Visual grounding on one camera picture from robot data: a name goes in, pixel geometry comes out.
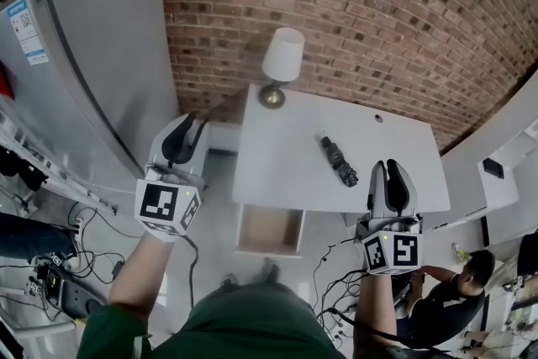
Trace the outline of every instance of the black hair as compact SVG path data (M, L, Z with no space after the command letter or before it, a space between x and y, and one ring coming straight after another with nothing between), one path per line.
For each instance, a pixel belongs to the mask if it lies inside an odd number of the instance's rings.
M465 268L471 275L472 280L479 287L484 288L495 268L495 256L491 251L480 250L469 253L471 259Z

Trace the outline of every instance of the brick wall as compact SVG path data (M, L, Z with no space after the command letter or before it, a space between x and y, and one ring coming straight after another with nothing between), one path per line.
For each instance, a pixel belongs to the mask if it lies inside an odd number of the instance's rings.
M241 121L275 29L307 38L290 88L432 124L441 150L500 108L538 58L535 0L165 0L183 111Z

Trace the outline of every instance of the green shirt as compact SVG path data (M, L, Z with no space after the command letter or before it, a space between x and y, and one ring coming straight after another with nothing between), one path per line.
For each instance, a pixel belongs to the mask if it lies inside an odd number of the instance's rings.
M151 350L147 329L114 306L92 313L77 359L255 358L343 359L312 309L280 284L251 284L212 293L200 301L187 323Z

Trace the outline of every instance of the black shirt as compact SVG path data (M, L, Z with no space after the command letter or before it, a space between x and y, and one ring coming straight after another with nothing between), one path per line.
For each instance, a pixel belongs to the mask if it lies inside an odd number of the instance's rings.
M411 315L413 339L436 346L459 334L476 315L484 302L484 292L478 296L462 296L457 290L457 278L440 282L430 294L416 303Z
M518 256L518 275L528 276L538 272L538 233L525 235Z

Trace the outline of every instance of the red object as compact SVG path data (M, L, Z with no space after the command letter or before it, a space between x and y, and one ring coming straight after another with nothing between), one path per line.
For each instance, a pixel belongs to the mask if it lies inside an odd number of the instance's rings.
M2 63L0 63L0 94L3 94L4 96L11 98L12 100L15 100L15 96L13 95L11 87L9 86L6 68Z

